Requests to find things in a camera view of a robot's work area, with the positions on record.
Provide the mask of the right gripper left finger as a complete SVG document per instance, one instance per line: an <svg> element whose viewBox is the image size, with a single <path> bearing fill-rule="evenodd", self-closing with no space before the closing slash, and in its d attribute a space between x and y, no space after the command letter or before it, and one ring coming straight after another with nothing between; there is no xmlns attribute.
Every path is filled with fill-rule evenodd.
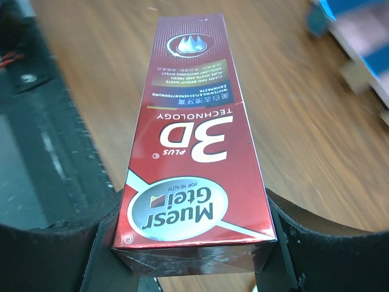
<svg viewBox="0 0 389 292"><path fill-rule="evenodd" d="M44 229L1 225L1 291L137 291L111 249L122 193Z"/></svg>

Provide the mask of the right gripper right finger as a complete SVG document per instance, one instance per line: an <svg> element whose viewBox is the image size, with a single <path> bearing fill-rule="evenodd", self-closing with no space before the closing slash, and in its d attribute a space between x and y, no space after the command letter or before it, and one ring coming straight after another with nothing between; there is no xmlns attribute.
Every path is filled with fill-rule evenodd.
<svg viewBox="0 0 389 292"><path fill-rule="evenodd" d="M278 236L255 291L388 291L388 231L318 216L266 189Z"/></svg>

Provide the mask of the red toothpaste box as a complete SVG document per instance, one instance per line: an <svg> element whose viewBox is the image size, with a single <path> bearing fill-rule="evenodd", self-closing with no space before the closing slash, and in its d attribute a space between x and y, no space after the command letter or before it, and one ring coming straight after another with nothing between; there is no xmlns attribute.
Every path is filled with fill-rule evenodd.
<svg viewBox="0 0 389 292"><path fill-rule="evenodd" d="M160 18L114 252L141 276L251 273L276 242L223 15Z"/></svg>

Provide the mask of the blue toothpaste box with label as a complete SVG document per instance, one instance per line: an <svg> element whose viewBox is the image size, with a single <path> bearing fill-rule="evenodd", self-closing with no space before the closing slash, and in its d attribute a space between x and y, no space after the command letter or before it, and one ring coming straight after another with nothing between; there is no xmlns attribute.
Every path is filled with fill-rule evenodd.
<svg viewBox="0 0 389 292"><path fill-rule="evenodd" d="M324 35L332 23L351 12L372 8L386 4L388 1L381 0L320 0L312 1L311 8L306 15L306 25L310 33L320 37Z"/></svg>

